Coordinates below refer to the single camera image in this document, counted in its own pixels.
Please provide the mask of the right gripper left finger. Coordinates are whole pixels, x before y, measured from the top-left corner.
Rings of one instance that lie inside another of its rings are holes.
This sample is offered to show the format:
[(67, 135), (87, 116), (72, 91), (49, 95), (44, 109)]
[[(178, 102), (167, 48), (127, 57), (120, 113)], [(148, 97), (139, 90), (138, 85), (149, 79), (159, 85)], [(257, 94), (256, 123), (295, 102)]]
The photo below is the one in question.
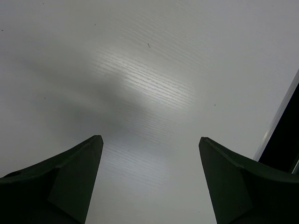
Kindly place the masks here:
[(84, 224), (103, 139), (94, 135), (73, 148), (0, 179), (2, 224)]

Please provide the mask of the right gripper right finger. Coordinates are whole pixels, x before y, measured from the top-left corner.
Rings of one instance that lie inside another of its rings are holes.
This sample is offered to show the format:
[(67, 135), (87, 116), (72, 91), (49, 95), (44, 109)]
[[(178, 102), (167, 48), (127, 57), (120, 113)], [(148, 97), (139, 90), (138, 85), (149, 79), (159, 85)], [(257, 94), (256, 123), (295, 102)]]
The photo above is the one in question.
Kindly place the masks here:
[(297, 224), (299, 177), (202, 137), (199, 153), (219, 224)]

